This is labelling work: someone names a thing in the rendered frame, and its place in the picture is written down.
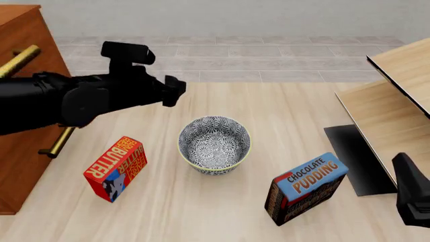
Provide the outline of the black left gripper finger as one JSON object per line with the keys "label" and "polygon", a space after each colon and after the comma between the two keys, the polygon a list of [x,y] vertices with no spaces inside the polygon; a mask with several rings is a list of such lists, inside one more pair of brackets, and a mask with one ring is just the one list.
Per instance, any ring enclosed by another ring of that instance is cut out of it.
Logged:
{"label": "black left gripper finger", "polygon": [[186,82],[178,80],[174,76],[165,76],[163,88],[163,106],[173,107],[186,91]]}

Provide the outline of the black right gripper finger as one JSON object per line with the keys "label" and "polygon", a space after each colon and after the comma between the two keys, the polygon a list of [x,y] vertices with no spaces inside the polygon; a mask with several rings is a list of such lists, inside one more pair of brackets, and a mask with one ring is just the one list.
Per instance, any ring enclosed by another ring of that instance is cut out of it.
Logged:
{"label": "black right gripper finger", "polygon": [[425,191],[425,176],[406,153],[392,159],[398,195],[404,200],[417,200]]}

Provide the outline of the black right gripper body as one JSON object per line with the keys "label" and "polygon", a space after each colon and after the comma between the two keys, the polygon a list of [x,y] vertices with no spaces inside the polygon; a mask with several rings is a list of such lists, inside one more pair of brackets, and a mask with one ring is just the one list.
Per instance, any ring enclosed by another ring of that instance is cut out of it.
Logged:
{"label": "black right gripper body", "polygon": [[430,193],[413,196],[398,191],[396,208],[405,225],[430,229]]}

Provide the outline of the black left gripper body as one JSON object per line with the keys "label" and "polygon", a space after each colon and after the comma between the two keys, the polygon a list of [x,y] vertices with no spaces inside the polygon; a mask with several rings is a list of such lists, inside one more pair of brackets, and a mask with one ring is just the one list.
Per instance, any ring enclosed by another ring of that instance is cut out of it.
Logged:
{"label": "black left gripper body", "polygon": [[128,71],[128,106],[145,106],[163,101],[164,84],[147,73],[144,66],[131,66]]}

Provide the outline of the black white patterned bowl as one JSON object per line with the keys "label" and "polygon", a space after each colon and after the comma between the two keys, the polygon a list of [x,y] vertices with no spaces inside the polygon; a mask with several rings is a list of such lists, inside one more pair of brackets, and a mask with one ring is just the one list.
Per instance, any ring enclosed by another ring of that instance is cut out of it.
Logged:
{"label": "black white patterned bowl", "polygon": [[187,124],[178,137],[178,149],[193,169],[205,175],[234,171],[251,150],[248,130],[225,116],[204,116]]}

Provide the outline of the wooden cabinet drawer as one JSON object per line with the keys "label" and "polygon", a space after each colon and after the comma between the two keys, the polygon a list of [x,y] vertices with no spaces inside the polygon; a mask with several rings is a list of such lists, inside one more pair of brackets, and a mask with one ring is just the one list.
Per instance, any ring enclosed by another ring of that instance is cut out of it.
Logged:
{"label": "wooden cabinet drawer", "polygon": [[48,126],[0,136],[0,215],[15,215],[53,160],[39,155],[65,128]]}
{"label": "wooden cabinet drawer", "polygon": [[0,66],[15,57],[16,52],[35,45],[40,54],[22,68],[16,77],[53,72],[71,76],[52,37],[39,5],[0,5]]}

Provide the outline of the wooden cabinet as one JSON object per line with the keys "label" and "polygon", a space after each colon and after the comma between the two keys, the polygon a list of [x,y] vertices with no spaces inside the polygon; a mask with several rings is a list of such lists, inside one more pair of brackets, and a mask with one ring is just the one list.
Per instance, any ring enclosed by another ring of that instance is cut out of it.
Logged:
{"label": "wooden cabinet", "polygon": [[[39,5],[0,4],[0,66],[14,58],[15,51],[35,45],[41,53],[18,77],[47,71],[64,76],[70,72],[61,57]],[[48,167],[51,158],[39,155],[60,137],[58,125],[0,136],[0,215],[17,213]]]}

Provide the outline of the pale wooden board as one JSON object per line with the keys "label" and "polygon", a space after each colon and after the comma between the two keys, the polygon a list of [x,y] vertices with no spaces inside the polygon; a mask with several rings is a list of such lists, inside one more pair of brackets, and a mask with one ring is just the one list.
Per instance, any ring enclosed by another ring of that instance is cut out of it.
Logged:
{"label": "pale wooden board", "polygon": [[430,119],[406,96],[385,81],[335,94],[392,181],[392,159],[399,153],[430,179]]}
{"label": "pale wooden board", "polygon": [[381,76],[430,118],[430,38],[366,58]]}

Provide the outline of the red butter box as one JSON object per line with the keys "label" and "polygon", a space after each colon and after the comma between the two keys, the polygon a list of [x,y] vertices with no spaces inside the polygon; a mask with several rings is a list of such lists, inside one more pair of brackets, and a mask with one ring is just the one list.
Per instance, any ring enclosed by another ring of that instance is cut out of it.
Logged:
{"label": "red butter box", "polygon": [[83,176],[96,195],[112,203],[146,164],[142,143],[123,136],[86,169]]}

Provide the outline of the blue chocolate pudding box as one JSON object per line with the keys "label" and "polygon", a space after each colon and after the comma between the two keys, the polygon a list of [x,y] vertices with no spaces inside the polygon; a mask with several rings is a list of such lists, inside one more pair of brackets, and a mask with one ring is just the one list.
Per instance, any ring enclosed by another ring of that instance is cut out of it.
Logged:
{"label": "blue chocolate pudding box", "polygon": [[265,210],[281,226],[335,193],[349,169],[332,153],[325,153],[271,181]]}

